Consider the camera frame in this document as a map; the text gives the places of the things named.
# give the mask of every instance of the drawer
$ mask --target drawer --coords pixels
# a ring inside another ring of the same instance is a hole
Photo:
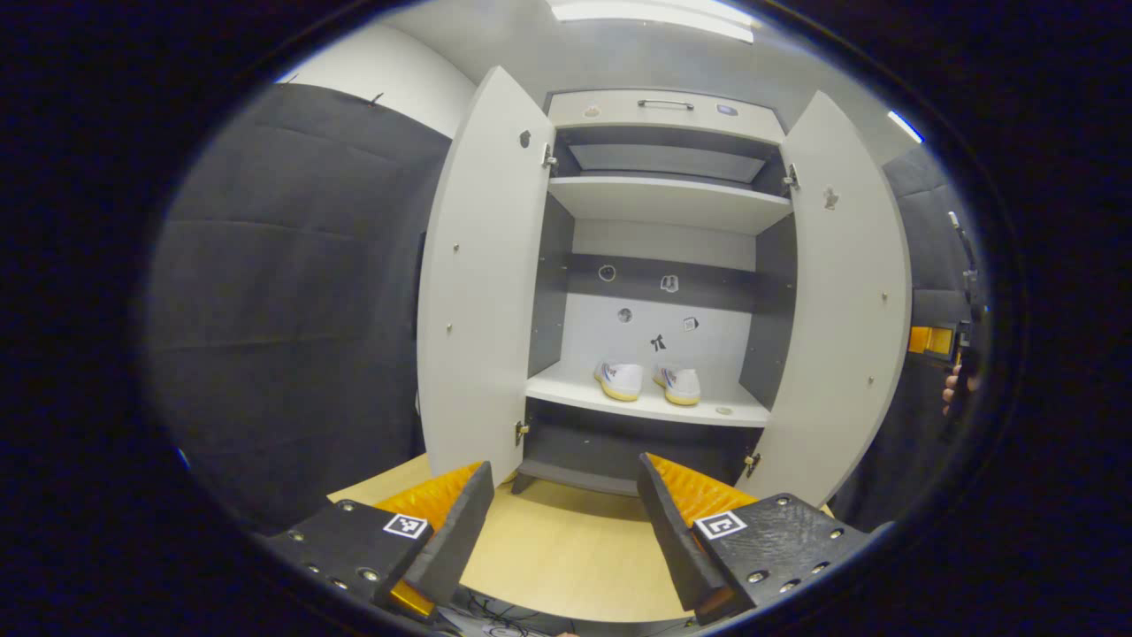
[[[692,107],[688,109],[685,104],[691,104]],[[677,91],[610,88],[558,93],[551,96],[548,114],[556,128],[593,126],[685,128],[721,132],[774,145],[780,145],[784,137],[774,111],[767,107]]]

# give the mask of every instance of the wooden floor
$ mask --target wooden floor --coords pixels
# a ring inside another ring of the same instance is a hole
[[[420,456],[332,493],[372,505],[432,475]],[[537,481],[496,489],[461,584],[509,604],[594,621],[686,618],[637,498]]]

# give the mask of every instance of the shoe sole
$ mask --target shoe sole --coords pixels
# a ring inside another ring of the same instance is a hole
[[[628,394],[621,394],[621,393],[619,393],[619,391],[610,388],[608,385],[606,385],[604,379],[602,379],[598,375],[593,376],[593,380],[598,381],[601,385],[601,391],[606,393],[606,396],[608,396],[609,398],[612,398],[614,401],[620,401],[620,402],[624,402],[624,403],[633,403],[634,401],[637,399],[637,397],[635,397],[635,396],[632,396],[632,395],[628,395]]]
[[[671,403],[672,405],[679,405],[680,407],[692,407],[693,405],[697,405],[700,403],[700,397],[698,396],[695,397],[695,398],[681,398],[681,397],[676,396],[675,394],[668,391],[668,386],[664,384],[664,381],[661,381],[657,377],[652,378],[652,382],[654,382],[658,386],[664,388],[664,398],[669,403]]]

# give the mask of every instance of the ceiling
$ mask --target ceiling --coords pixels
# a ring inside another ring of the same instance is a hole
[[[473,83],[491,67],[504,67],[539,105],[549,91],[655,86],[769,106],[789,130],[821,89],[857,124],[877,163],[915,146],[867,89],[765,25],[755,29],[754,44],[746,44],[667,24],[561,24],[544,0],[431,0],[384,21]]]

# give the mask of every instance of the drawer handle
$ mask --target drawer handle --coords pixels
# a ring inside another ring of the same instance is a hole
[[[637,105],[643,106],[648,102],[653,102],[657,104],[680,104],[681,106],[688,109],[689,111],[696,107],[691,102],[677,102],[676,100],[637,100]]]

